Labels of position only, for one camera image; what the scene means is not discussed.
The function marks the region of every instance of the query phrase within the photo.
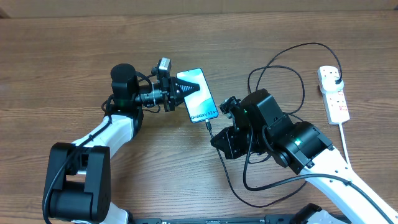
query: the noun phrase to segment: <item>white power strip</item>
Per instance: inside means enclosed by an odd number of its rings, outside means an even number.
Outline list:
[[[318,70],[319,86],[322,91],[328,122],[329,124],[338,124],[346,161],[351,168],[343,132],[343,123],[349,120],[347,101],[342,90],[344,84],[341,86],[334,83],[335,79],[339,77],[338,69],[335,67],[322,66]]]

